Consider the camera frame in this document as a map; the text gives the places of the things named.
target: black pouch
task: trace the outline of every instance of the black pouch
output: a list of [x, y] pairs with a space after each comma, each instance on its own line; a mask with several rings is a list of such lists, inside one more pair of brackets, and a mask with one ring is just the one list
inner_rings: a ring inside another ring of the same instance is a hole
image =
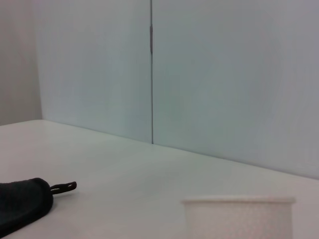
[[0, 238], [31, 224], [49, 213], [53, 195], [72, 191], [76, 182], [50, 187], [40, 178], [0, 183]]

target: white table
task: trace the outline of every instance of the white table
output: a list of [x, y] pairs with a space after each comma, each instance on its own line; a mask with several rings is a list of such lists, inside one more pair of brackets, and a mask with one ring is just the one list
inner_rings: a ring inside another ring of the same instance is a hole
[[179, 201], [229, 194], [296, 196], [295, 239], [319, 237], [317, 180], [45, 120], [1, 126], [0, 155], [0, 182], [78, 182], [8, 239], [185, 239]]

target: white paper cup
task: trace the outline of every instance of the white paper cup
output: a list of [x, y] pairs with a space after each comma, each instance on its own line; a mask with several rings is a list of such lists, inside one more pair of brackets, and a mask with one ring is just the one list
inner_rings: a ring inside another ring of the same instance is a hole
[[210, 196], [183, 201], [189, 239], [292, 239], [293, 197]]

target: light gray wall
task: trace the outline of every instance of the light gray wall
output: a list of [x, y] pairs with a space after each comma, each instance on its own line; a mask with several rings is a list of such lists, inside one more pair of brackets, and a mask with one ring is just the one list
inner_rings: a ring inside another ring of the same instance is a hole
[[153, 5], [154, 142], [319, 178], [319, 2]]
[[30, 0], [0, 0], [0, 125], [41, 119]]
[[145, 142], [149, 0], [33, 0], [43, 117]]

